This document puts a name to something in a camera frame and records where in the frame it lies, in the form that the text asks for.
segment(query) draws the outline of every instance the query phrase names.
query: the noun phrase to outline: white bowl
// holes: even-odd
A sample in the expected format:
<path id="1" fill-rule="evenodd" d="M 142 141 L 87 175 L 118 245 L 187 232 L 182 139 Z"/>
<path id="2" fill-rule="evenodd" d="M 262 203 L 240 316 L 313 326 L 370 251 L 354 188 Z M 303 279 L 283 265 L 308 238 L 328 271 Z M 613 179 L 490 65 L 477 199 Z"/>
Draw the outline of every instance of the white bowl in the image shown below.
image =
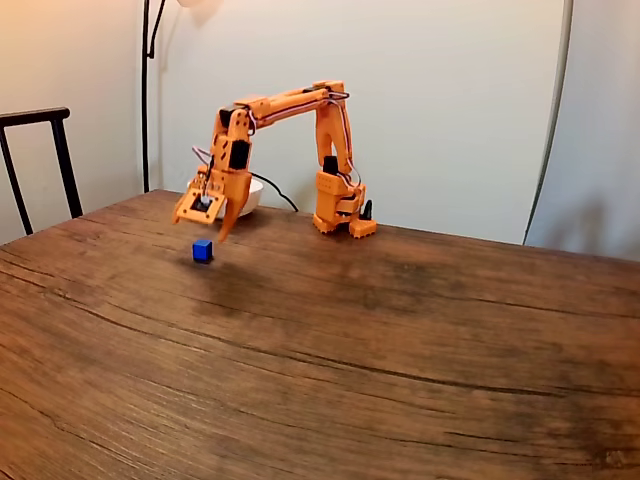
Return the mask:
<path id="1" fill-rule="evenodd" d="M 260 197 L 262 196 L 262 190 L 264 190 L 264 185 L 258 180 L 256 180 L 255 178 L 252 178 L 251 185 L 249 185 L 249 198 L 247 199 L 247 203 L 244 205 L 244 208 L 240 212 L 241 217 L 243 215 L 246 215 L 247 213 L 253 212 L 253 210 L 255 210 L 255 208 L 260 204 Z M 224 217 L 225 211 L 226 211 L 226 204 L 218 212 L 218 218 Z"/>

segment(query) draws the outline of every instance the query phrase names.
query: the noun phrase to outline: robotic arm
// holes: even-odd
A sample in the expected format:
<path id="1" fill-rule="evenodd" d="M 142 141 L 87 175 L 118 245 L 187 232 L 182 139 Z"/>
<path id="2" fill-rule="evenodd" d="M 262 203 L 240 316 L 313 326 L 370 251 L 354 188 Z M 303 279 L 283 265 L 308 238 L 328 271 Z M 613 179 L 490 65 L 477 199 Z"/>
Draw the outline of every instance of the robotic arm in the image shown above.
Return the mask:
<path id="1" fill-rule="evenodd" d="M 202 165 L 173 213 L 173 222 L 187 219 L 211 224 L 222 205 L 226 212 L 218 241 L 223 242 L 235 224 L 247 198 L 251 173 L 251 136 L 261 128 L 294 115 L 316 112 L 316 174 L 318 200 L 314 225 L 329 233 L 342 223 L 356 238 L 376 231 L 371 201 L 363 207 L 365 185 L 351 182 L 353 152 L 351 127 L 345 106 L 349 97 L 342 82 L 318 82 L 273 97 L 252 97 L 222 108 L 216 116 L 211 142 L 211 163 Z"/>

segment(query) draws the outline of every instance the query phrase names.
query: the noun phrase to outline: small blue block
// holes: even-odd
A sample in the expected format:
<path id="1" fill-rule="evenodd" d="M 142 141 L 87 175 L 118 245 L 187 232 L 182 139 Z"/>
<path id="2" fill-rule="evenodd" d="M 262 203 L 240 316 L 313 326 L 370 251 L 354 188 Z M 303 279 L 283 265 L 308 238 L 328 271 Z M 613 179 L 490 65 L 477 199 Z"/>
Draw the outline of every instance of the small blue block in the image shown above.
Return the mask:
<path id="1" fill-rule="evenodd" d="M 209 263 L 213 260 L 213 242 L 196 240 L 193 244 L 193 260 L 198 263 Z"/>

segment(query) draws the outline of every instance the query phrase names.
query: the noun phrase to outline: black chair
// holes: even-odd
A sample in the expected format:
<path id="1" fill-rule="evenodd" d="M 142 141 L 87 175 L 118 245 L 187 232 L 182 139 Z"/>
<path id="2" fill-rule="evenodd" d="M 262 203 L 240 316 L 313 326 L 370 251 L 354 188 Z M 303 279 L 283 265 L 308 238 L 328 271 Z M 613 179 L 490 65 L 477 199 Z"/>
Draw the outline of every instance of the black chair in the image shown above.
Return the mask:
<path id="1" fill-rule="evenodd" d="M 33 233 L 27 208 L 24 205 L 20 186 L 18 185 L 18 177 L 13 168 L 11 153 L 9 153 L 9 143 L 7 142 L 7 134 L 4 131 L 6 127 L 15 127 L 18 125 L 30 125 L 32 123 L 51 122 L 53 130 L 53 141 L 56 145 L 56 153 L 58 154 L 58 163 L 60 164 L 60 174 L 62 175 L 62 183 L 64 191 L 67 195 L 67 203 L 69 204 L 69 212 L 71 217 L 76 218 L 82 215 L 82 206 L 80 205 L 80 197 L 78 196 L 78 188 L 76 180 L 73 176 L 73 167 L 71 166 L 71 157 L 69 156 L 69 146 L 67 145 L 67 137 L 64 134 L 65 118 L 69 118 L 71 112 L 68 108 L 51 108 L 48 110 L 36 110 L 33 112 L 9 113 L 0 115 L 0 147 L 2 148 L 2 156 L 7 166 L 9 174 L 9 182 L 13 190 L 13 196 L 16 199 L 16 205 L 20 212 L 22 225 L 27 235 Z"/>

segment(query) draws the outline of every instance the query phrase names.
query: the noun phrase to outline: wood grain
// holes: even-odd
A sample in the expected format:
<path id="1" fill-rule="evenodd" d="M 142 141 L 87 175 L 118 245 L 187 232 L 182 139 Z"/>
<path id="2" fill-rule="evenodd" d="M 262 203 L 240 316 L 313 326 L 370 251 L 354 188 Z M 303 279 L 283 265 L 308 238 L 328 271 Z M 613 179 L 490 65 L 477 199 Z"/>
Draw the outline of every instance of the wood grain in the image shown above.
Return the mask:
<path id="1" fill-rule="evenodd" d="M 176 199 L 0 247 L 0 479 L 640 478 L 640 266 Z"/>

